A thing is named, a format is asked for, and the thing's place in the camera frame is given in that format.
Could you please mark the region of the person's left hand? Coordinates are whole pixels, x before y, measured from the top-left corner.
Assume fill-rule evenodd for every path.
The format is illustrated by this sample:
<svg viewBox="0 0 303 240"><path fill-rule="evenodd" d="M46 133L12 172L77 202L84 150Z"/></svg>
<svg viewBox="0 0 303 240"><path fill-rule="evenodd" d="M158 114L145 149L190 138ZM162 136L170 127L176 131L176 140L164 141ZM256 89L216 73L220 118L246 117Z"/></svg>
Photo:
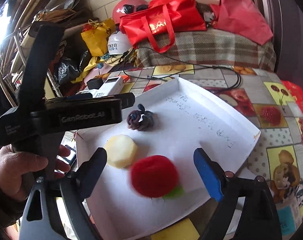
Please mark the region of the person's left hand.
<svg viewBox="0 0 303 240"><path fill-rule="evenodd" d="M8 197L22 202L27 190L22 186L22 176L45 169L48 159L29 152L14 152L11 145L0 149L0 189Z"/></svg>

